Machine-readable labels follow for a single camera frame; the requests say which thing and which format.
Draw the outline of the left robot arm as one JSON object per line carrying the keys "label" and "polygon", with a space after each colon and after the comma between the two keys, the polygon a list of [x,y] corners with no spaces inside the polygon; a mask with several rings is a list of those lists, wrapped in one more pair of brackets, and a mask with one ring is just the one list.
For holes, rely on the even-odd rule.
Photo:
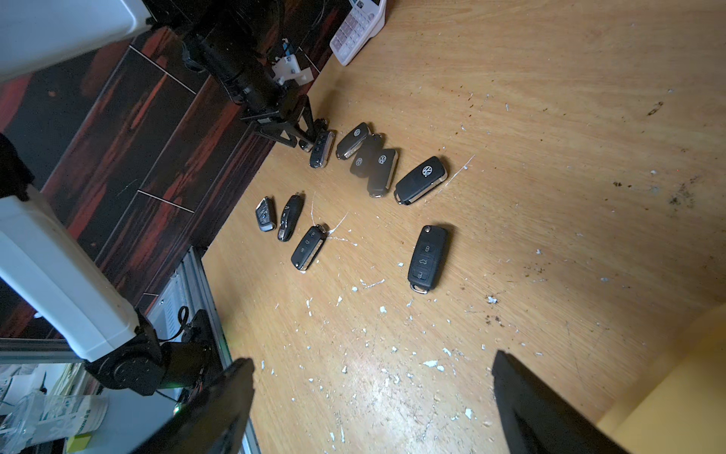
{"label": "left robot arm", "polygon": [[60,222],[142,312],[219,233],[272,149],[182,41],[151,30],[1,87],[1,131]]}

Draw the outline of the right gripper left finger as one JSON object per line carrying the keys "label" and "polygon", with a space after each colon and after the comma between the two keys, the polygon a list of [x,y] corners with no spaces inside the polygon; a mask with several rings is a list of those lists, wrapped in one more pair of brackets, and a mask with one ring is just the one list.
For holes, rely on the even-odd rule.
{"label": "right gripper left finger", "polygon": [[236,359],[136,453],[238,453],[253,406],[254,361]]}

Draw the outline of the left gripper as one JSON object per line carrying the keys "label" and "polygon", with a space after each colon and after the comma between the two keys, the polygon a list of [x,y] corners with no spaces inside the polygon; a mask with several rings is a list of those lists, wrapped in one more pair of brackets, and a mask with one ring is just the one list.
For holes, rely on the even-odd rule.
{"label": "left gripper", "polygon": [[300,87],[285,87],[276,105],[258,113],[248,110],[242,120],[256,134],[291,148],[310,149],[318,137],[309,98]]}

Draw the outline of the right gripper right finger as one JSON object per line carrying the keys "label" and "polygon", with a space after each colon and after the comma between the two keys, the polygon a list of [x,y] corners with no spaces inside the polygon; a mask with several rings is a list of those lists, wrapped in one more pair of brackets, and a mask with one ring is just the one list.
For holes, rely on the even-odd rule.
{"label": "right gripper right finger", "polygon": [[493,393],[512,453],[623,453],[514,355],[499,350]]}

